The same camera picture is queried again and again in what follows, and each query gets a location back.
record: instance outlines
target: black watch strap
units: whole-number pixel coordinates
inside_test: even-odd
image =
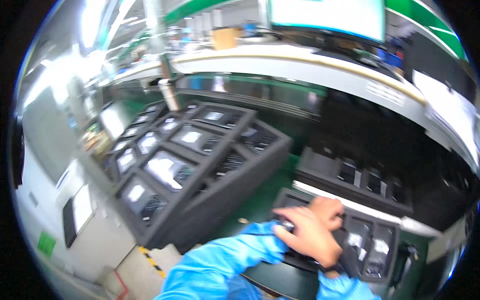
[[[330,266],[328,268],[324,268],[323,266],[318,264],[318,270],[322,273],[328,273],[328,272],[332,272],[332,271],[335,271],[339,274],[343,273],[343,268],[339,263],[336,263],[335,265]]]

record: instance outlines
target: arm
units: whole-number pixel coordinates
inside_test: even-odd
[[[342,249],[330,231],[341,227],[337,217],[343,213],[338,200],[316,198],[310,209],[306,207],[281,208],[275,210],[295,224],[294,234],[275,227],[276,235],[293,250],[313,257],[320,265],[328,268],[335,265]],[[357,278],[339,275],[337,272],[319,272],[317,300],[380,300],[368,285]]]
[[[261,261],[282,262],[287,246],[274,236],[276,224],[253,223],[235,237],[214,240],[186,253],[170,270],[155,300],[225,299],[228,282],[246,268]]]

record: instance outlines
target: blue sleeve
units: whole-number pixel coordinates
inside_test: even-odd
[[[187,252],[173,267],[154,300],[172,299],[226,299],[230,289],[245,299],[258,299],[258,289],[248,289],[245,280],[235,280],[245,269],[265,261],[277,264],[283,261],[287,250],[284,242],[273,235],[276,221],[252,223],[237,236],[213,240],[200,248]],[[358,279],[340,276],[329,279],[319,273],[320,288],[317,300],[373,300],[376,298],[367,284]]]
[[[252,223],[235,237],[213,240],[187,252],[170,270],[162,293],[154,300],[226,299],[229,282],[245,269],[261,261],[283,261],[287,246],[273,235],[275,224]]]
[[[317,300],[381,300],[380,297],[373,295],[368,285],[358,278],[340,275],[330,279],[318,272],[318,281]]]

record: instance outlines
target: yellow and black hazard tape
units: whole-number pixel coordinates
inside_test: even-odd
[[[167,277],[167,275],[165,274],[165,272],[163,272],[163,270],[156,264],[156,262],[150,257],[150,255],[148,254],[148,250],[145,249],[144,247],[142,246],[138,246],[138,249],[140,250],[141,253],[143,253],[145,255],[145,257],[147,258],[147,260],[149,261],[149,263],[158,271],[158,273],[160,274],[160,276],[162,276],[163,279],[165,279]]]

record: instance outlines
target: computer screen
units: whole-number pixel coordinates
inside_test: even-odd
[[[270,0],[273,25],[308,27],[385,41],[384,0]]]

